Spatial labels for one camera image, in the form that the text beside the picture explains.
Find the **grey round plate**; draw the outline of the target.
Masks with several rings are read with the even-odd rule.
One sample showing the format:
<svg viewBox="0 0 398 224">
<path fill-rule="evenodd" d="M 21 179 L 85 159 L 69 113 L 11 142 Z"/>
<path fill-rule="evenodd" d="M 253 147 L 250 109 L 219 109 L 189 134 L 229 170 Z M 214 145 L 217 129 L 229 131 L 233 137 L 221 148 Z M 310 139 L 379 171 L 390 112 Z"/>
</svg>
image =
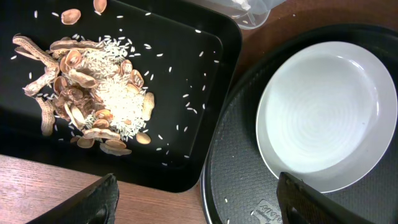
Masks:
<svg viewBox="0 0 398 224">
<path fill-rule="evenodd" d="M 275 177 L 287 172 L 321 193 L 366 176 L 397 132 L 391 73 L 364 47 L 329 41 L 289 57 L 256 113 L 256 140 Z"/>
</svg>

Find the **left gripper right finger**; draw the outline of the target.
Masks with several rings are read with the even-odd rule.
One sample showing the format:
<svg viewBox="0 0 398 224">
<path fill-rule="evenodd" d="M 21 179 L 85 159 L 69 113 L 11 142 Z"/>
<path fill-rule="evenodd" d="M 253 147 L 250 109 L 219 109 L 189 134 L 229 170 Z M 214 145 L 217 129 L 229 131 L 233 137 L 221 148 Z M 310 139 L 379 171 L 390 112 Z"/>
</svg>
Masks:
<svg viewBox="0 0 398 224">
<path fill-rule="evenodd" d="M 279 175 L 277 199 L 283 223 L 371 224 L 288 172 Z"/>
</svg>

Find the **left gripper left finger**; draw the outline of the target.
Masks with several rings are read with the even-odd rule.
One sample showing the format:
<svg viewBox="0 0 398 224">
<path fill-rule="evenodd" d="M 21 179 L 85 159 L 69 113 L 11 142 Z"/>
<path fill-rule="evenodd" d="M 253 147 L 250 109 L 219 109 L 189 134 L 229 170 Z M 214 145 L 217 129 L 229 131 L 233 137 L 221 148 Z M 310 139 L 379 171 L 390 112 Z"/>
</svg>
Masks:
<svg viewBox="0 0 398 224">
<path fill-rule="evenodd" d="M 119 187 L 116 176 L 107 174 L 28 224 L 114 224 L 118 201 Z"/>
</svg>

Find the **food scraps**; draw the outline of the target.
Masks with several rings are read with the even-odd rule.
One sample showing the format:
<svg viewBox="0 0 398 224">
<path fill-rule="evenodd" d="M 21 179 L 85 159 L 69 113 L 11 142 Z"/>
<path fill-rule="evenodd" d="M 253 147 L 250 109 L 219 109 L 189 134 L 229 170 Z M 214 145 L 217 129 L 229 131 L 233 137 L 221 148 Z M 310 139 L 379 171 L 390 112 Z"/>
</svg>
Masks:
<svg viewBox="0 0 398 224">
<path fill-rule="evenodd" d="M 45 73 L 23 87 L 40 106 L 43 136 L 51 136 L 61 118 L 81 131 L 70 140 L 81 148 L 99 142 L 103 152 L 124 156 L 132 152 L 128 140 L 151 142 L 146 123 L 155 99 L 130 61 L 138 56 L 131 39 L 104 35 L 95 42 L 75 34 L 53 42 L 48 50 L 21 34 L 12 42 L 17 53 L 45 65 Z"/>
</svg>

